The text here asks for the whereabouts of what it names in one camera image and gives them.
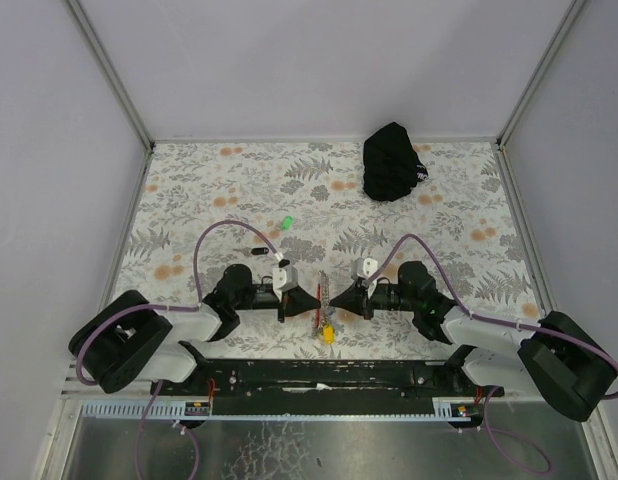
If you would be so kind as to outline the red-handled metal key organizer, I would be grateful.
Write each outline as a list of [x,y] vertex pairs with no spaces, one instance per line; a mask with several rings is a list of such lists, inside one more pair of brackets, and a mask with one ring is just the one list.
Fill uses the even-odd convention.
[[331,324],[332,308],[330,302],[330,282],[324,270],[319,271],[319,283],[316,298],[320,301],[320,309],[316,312],[313,332],[315,335],[323,333],[324,328]]

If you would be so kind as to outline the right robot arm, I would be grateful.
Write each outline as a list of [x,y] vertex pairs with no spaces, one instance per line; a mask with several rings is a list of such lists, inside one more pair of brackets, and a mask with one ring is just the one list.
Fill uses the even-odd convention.
[[352,284],[330,306],[366,320],[378,310],[412,313],[422,336],[456,346],[454,359],[477,386],[538,395],[563,416],[584,422],[618,378],[603,350],[561,312],[532,324],[508,317],[486,322],[441,293],[422,262],[403,263],[395,283],[372,279],[377,264],[357,260]]

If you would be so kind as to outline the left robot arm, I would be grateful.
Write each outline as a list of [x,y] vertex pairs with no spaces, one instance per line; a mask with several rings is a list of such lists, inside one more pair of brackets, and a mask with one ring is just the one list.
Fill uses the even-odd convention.
[[233,264],[193,307],[151,304],[136,290],[124,292],[74,334],[68,350],[79,381],[107,394],[137,379],[181,383],[197,366],[187,348],[226,338],[240,325],[240,311],[271,310],[284,322],[319,308],[288,261],[268,283],[254,282],[249,267]]

